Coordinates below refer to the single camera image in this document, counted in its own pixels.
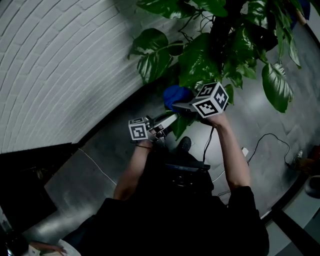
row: concrete floor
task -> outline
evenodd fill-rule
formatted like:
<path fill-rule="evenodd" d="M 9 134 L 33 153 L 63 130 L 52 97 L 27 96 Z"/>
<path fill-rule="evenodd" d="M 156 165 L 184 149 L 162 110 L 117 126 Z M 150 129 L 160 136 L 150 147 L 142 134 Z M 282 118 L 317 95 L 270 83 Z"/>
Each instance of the concrete floor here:
<path fill-rule="evenodd" d="M 235 106 L 226 110 L 240 146 L 249 150 L 247 159 L 259 138 L 266 133 L 274 133 L 290 145 L 286 157 L 289 163 L 300 149 L 308 152 L 312 145 L 320 142 L 320 50 L 300 25 L 294 28 L 294 38 L 302 69 L 298 70 L 289 56 L 284 57 L 287 79 L 294 91 L 294 99 L 287 112 L 277 112 L 268 102 L 262 87 L 261 62 L 257 65 L 257 80 L 244 78 L 243 90 L 234 92 Z M 268 52 L 271 62 L 276 61 L 277 56 L 277 48 Z M 145 87 L 119 106 L 110 115 L 108 123 L 82 148 L 110 179 L 78 150 L 45 187 L 58 211 L 27 230 L 24 233 L 27 240 L 54 243 L 96 213 L 104 199 L 112 197 L 115 183 L 135 148 L 130 144 L 128 120 L 145 115 L 155 117 L 163 112 L 162 95 L 155 88 Z M 197 122 L 185 131 L 184 135 L 193 142 L 190 153 L 198 160 L 202 159 L 209 133 L 209 126 Z M 167 138 L 170 149 L 177 143 L 172 134 Z M 266 136 L 250 162 L 251 187 L 261 216 L 270 210 L 298 176 L 296 171 L 285 166 L 287 150 L 285 144 L 273 136 Z M 224 170 L 216 132 L 207 150 L 206 161 L 211 165 L 209 172 L 214 180 Z M 214 186 L 214 195 L 229 189 L 224 174 L 214 182 Z M 227 203 L 229 196 L 227 193 L 220 198 Z"/>

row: bracelet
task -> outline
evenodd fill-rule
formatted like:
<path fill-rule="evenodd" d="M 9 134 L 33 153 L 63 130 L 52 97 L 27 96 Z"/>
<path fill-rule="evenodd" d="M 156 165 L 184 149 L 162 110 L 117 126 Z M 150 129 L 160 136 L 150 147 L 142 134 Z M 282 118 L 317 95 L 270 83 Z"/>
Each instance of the bracelet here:
<path fill-rule="evenodd" d="M 136 147 L 140 147 L 140 148 L 145 148 L 145 149 L 148 149 L 148 150 L 152 150 L 151 147 L 147 147 L 147 146 L 140 146 L 138 144 L 135 145 Z"/>

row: black shoe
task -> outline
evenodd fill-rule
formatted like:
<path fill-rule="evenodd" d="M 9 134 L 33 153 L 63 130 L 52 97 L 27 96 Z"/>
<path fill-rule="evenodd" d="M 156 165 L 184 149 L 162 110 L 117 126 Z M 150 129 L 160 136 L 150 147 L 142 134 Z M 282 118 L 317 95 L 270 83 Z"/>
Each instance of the black shoe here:
<path fill-rule="evenodd" d="M 182 140 L 179 142 L 179 145 L 176 148 L 177 152 L 189 152 L 190 148 L 191 148 L 191 139 L 189 137 L 183 137 Z"/>

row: pothos plant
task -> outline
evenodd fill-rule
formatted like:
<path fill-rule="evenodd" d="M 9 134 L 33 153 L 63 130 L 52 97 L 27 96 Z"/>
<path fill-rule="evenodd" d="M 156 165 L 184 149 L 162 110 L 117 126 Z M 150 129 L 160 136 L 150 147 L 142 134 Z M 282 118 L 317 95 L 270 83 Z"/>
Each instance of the pothos plant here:
<path fill-rule="evenodd" d="M 245 4 L 247 12 L 242 13 Z M 256 79 L 259 59 L 264 63 L 261 75 L 267 99 L 277 111 L 286 111 L 293 91 L 281 58 L 288 51 L 300 68 L 289 14 L 296 10 L 303 14 L 299 0 L 139 0 L 137 6 L 167 19 L 187 19 L 178 31 L 184 41 L 168 42 L 166 35 L 155 28 L 144 30 L 133 41 L 129 54 L 141 56 L 137 69 L 144 84 L 174 76 L 180 86 L 196 90 L 199 85 L 228 78 L 231 84 L 225 89 L 233 104 L 233 87 L 243 88 L 243 76 Z M 199 17 L 199 35 L 186 34 L 188 23 Z M 203 32 L 207 23 L 210 32 Z M 270 63 L 266 52 L 277 44 L 278 60 Z M 174 56 L 178 56 L 178 62 L 172 65 Z M 180 116 L 172 127 L 176 137 L 193 121 Z"/>

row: floor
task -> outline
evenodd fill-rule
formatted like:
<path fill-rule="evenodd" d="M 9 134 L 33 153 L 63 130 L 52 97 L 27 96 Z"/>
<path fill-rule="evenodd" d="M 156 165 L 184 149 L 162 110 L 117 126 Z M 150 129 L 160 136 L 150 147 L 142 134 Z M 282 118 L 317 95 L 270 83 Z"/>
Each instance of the floor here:
<path fill-rule="evenodd" d="M 308 152 L 320 142 L 320 50 L 307 33 L 297 25 L 294 37 L 299 49 L 302 69 L 298 70 L 289 56 L 283 59 L 287 79 L 294 91 L 294 99 L 285 114 L 277 112 L 265 97 L 261 71 L 257 66 L 257 80 L 244 79 L 243 90 L 234 92 L 234 106 L 226 109 L 226 115 L 241 147 L 252 155 L 259 138 L 273 133 L 290 145 L 287 162 L 303 149 Z M 271 62 L 277 60 L 277 48 L 268 52 Z M 107 174 L 105 176 L 82 151 L 78 150 L 47 183 L 46 190 L 58 211 L 24 233 L 27 240 L 54 243 L 95 214 L 105 198 L 112 197 L 119 177 L 124 171 L 135 148 L 130 143 L 128 120 L 145 115 L 155 117 L 164 112 L 161 92 L 144 87 L 121 104 L 111 115 L 108 123 L 82 148 Z M 191 154 L 202 159 L 204 145 L 210 127 L 194 123 L 185 131 L 192 140 Z M 171 134 L 167 146 L 173 149 L 179 141 Z M 263 216 L 288 190 L 298 173 L 286 168 L 284 155 L 288 148 L 273 136 L 260 142 L 250 162 L 252 190 L 256 207 Z M 224 170 L 222 153 L 216 132 L 206 153 L 211 165 L 210 175 L 216 179 Z M 228 190 L 225 175 L 214 182 L 214 195 Z M 220 198 L 228 202 L 230 194 Z"/>

